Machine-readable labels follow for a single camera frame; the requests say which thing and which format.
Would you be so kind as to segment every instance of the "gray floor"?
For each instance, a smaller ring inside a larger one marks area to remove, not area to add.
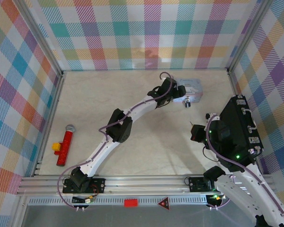
[[[75,212],[66,206],[29,206],[24,227],[253,227],[232,202],[218,211],[202,205],[124,208],[94,206]]]

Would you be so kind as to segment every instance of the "small red block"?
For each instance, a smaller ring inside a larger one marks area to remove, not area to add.
[[[138,206],[138,200],[124,200],[124,207],[137,207]]]

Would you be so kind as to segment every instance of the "white floor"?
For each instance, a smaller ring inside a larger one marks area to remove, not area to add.
[[[162,70],[85,71],[66,75],[51,133],[39,174],[59,175],[84,162],[98,146],[112,112],[142,100],[148,91],[161,85]],[[203,144],[190,140],[191,121],[205,125],[205,114],[220,113],[233,95],[226,71],[168,70],[176,78],[200,78],[203,97],[185,108],[182,103],[147,113],[132,127],[129,139],[107,157],[99,175],[120,174],[202,174],[216,163],[202,154]],[[51,146],[63,140],[65,126],[76,127],[64,167],[56,165]],[[211,151],[206,155],[215,158]]]

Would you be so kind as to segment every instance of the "table surface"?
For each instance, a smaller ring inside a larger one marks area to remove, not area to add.
[[[103,139],[98,129],[112,112],[141,101],[162,82],[161,70],[68,72],[45,148],[40,175],[59,175],[84,162]],[[182,103],[151,111],[132,126],[129,139],[115,148],[97,170],[99,175],[202,174],[216,165],[202,154],[203,144],[190,140],[191,124],[205,125],[206,113],[219,114],[233,95],[224,70],[168,70],[176,78],[199,78],[203,96],[185,108]],[[56,165],[52,144],[61,142],[65,126],[73,124],[68,159]],[[213,153],[205,150],[208,157]]]

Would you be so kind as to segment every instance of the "red triangle sticker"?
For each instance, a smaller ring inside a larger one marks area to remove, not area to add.
[[[158,205],[160,205],[160,206],[164,207],[165,209],[169,210],[169,198],[166,197],[161,202],[159,202]]]

